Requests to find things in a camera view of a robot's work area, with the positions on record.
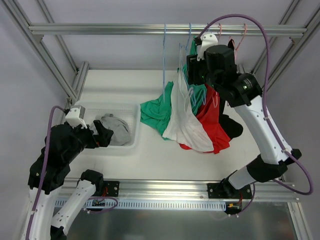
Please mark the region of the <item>grey tank top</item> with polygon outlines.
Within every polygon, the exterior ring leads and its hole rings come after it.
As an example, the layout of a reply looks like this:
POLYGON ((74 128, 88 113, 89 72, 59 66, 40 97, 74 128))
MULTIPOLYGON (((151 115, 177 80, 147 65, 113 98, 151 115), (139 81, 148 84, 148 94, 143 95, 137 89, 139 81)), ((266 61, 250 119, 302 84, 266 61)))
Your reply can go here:
MULTIPOLYGON (((95 120, 100 120, 103 126, 112 130, 112 137, 109 146, 124 146, 131 141, 129 125, 121 118, 115 117, 111 113, 102 116, 96 116, 95 120)), ((94 123, 89 126, 94 138, 98 135, 94 123)))

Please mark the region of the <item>blue hanger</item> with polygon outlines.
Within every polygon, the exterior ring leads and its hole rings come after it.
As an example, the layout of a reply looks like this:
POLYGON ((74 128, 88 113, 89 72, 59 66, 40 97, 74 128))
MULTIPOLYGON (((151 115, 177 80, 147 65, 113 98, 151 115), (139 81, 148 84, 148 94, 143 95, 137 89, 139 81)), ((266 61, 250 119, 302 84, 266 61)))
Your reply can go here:
MULTIPOLYGON (((188 31, 188 38, 186 41, 185 45, 182 45, 180 47, 180 49, 182 50, 184 48, 184 50, 182 51, 183 53, 185 53, 185 58, 187 58, 188 55, 188 49, 189 49, 189 43, 190 43, 190 39, 191 39, 191 32, 192 32, 192 25, 191 23, 189 23, 189 31, 188 31)), ((179 70, 182 70, 183 73, 183 79, 185 81, 185 84, 187 86, 187 90, 189 91, 188 96, 190 97, 190 102, 191 102, 191 106, 194 107, 195 103, 196 103, 196 98, 194 95, 194 88, 190 87, 189 82, 188 82, 188 76, 187 76, 187 70, 188 70, 188 66, 187 66, 187 61, 184 61, 184 65, 182 67, 178 68, 179 70)))
POLYGON ((207 88, 206 86, 204 86, 203 89, 201 90, 201 102, 203 105, 206 104, 206 94, 207 94, 207 88))
POLYGON ((165 102, 165 88, 166 88, 166 32, 167 25, 163 25, 163 40, 162 40, 162 97, 165 102))

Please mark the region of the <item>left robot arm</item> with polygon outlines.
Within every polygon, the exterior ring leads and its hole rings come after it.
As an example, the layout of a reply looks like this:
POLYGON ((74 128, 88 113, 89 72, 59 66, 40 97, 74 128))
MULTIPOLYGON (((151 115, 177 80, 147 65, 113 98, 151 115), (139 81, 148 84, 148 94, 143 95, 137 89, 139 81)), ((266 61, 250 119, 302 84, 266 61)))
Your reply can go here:
POLYGON ((84 150, 107 147, 114 132, 100 120, 89 127, 59 124, 49 129, 45 147, 29 170, 29 209, 22 234, 23 240, 65 240, 76 216, 91 196, 104 190, 103 174, 84 171, 75 191, 63 207, 54 213, 71 162, 84 150))

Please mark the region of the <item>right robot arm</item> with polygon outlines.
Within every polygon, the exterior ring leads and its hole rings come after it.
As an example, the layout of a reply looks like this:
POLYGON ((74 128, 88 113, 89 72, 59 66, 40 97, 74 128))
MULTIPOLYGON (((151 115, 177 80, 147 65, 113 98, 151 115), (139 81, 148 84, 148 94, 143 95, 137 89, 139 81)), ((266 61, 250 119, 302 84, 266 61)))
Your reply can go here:
POLYGON ((187 76, 192 84, 208 84, 240 115, 253 136, 260 154, 246 166, 231 173, 215 188, 222 197, 235 198, 242 188, 281 177, 293 160, 285 154, 278 141, 276 126, 270 128, 264 115, 263 93, 256 78, 250 73, 239 73, 234 51, 226 45, 214 45, 204 52, 204 58, 188 55, 187 76))

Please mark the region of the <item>red tank top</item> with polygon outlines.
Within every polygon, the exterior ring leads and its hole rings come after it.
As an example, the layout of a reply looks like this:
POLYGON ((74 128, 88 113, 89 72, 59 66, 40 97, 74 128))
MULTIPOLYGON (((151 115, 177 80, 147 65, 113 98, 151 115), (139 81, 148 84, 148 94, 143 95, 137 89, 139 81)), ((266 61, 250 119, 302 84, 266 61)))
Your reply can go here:
MULTIPOLYGON (((219 124, 219 97, 216 91, 211 87, 206 86, 206 104, 202 104, 201 93, 205 85, 192 85, 195 96, 195 105, 198 107, 196 113, 192 112, 194 116, 202 124, 204 130, 212 141, 213 151, 203 153, 219 153, 221 150, 228 148, 230 138, 227 136, 225 131, 219 124)), ((180 144, 180 147, 186 150, 191 149, 190 147, 180 144)))

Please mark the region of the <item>pink hanger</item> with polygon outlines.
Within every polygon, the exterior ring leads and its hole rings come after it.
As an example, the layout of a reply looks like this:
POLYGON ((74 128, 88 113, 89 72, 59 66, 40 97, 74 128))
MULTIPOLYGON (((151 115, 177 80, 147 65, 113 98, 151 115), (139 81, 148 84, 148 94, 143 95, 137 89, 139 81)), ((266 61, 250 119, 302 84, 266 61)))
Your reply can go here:
MULTIPOLYGON (((222 25, 219 23, 218 26, 219 26, 219 34, 218 34, 217 40, 219 41, 222 34, 222 25)), ((222 100, 222 97, 218 92, 216 92, 216 95, 219 96, 219 109, 223 111, 225 102, 222 100)))
POLYGON ((245 36, 247 35, 247 30, 248 30, 248 25, 245 23, 245 24, 244 24, 244 32, 243 32, 243 35, 242 35, 241 40, 239 41, 239 43, 238 43, 237 45, 235 44, 235 41, 234 41, 234 39, 233 39, 231 36, 230 36, 229 39, 228 39, 228 40, 229 40, 228 43, 230 44, 231 48, 232 48, 236 53, 238 52, 241 43, 243 42, 245 36))

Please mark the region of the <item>white tank top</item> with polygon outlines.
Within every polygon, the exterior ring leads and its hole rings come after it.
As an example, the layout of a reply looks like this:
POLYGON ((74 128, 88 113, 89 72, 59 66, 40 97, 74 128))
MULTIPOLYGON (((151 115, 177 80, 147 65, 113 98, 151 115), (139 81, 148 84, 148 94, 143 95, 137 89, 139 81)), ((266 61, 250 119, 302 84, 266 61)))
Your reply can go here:
POLYGON ((170 100, 171 116, 162 137, 186 145, 198 152, 212 152, 213 143, 203 125, 193 114, 190 91, 182 71, 178 72, 173 81, 170 100))

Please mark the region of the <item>pink hanger far right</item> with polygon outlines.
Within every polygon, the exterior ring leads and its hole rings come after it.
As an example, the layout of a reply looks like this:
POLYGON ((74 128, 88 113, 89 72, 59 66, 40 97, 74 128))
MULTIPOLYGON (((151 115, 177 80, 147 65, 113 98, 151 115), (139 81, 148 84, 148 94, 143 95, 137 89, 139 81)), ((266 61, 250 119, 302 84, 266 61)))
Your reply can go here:
POLYGON ((239 41, 239 43, 238 43, 237 45, 235 44, 235 41, 234 41, 234 39, 233 39, 231 36, 230 36, 229 39, 228 39, 228 40, 229 40, 228 43, 230 44, 231 48, 232 48, 236 53, 238 52, 241 43, 243 42, 245 36, 247 35, 247 30, 248 30, 248 25, 245 23, 245 24, 244 24, 244 32, 243 32, 243 35, 242 35, 241 40, 239 41))

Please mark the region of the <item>black tank top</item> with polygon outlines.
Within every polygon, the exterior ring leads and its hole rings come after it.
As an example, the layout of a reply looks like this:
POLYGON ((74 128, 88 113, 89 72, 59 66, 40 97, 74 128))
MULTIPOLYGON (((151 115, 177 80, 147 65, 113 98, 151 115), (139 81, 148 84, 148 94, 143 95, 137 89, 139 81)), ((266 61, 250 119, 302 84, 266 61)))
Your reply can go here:
POLYGON ((243 133, 243 126, 230 118, 229 115, 224 114, 226 101, 224 98, 219 99, 219 124, 230 140, 238 138, 243 133))

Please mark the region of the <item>white plastic basket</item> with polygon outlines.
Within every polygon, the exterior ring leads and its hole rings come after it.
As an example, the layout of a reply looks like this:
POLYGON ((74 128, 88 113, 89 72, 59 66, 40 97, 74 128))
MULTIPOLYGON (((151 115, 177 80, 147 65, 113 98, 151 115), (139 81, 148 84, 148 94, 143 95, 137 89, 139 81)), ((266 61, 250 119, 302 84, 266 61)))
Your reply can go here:
POLYGON ((113 131, 107 147, 85 149, 84 154, 125 156, 133 151, 138 142, 140 128, 141 109, 138 103, 79 100, 76 104, 85 108, 83 119, 94 134, 98 133, 95 120, 99 120, 104 128, 113 131))

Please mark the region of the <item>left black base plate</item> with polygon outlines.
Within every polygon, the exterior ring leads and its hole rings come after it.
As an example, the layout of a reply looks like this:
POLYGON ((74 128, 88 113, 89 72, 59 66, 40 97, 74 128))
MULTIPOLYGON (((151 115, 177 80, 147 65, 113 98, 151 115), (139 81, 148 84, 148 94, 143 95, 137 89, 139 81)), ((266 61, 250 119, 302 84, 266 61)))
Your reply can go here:
POLYGON ((96 192, 93 194, 94 197, 118 197, 120 190, 120 182, 113 180, 104 180, 96 192))

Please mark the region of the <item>aluminium hanging rail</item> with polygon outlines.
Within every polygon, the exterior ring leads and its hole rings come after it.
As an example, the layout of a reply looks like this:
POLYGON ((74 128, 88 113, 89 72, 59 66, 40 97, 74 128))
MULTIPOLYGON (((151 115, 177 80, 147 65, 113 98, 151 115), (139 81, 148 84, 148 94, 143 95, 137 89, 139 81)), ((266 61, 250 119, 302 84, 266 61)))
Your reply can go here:
MULTIPOLYGON (((241 36, 244 23, 238 25, 222 25, 222 36, 241 36)), ((164 24, 128 24, 128 23, 32 23, 28 29, 33 35, 163 35, 164 24)), ((199 35, 202 31, 219 34, 219 24, 206 28, 203 24, 191 24, 191 35, 199 35)), ((167 35, 188 35, 189 24, 166 24, 167 35)), ((256 25, 247 23, 247 36, 261 36, 256 25)))

